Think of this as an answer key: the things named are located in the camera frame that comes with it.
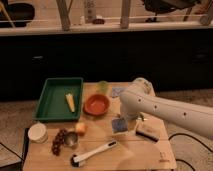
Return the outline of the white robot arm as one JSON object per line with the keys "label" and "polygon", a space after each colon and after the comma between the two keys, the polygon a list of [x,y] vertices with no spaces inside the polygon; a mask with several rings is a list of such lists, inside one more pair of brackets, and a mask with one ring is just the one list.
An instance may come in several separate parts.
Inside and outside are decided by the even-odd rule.
{"label": "white robot arm", "polygon": [[143,112],[213,140],[213,107],[157,97],[144,78],[136,78],[119,98],[121,113],[127,120]]}

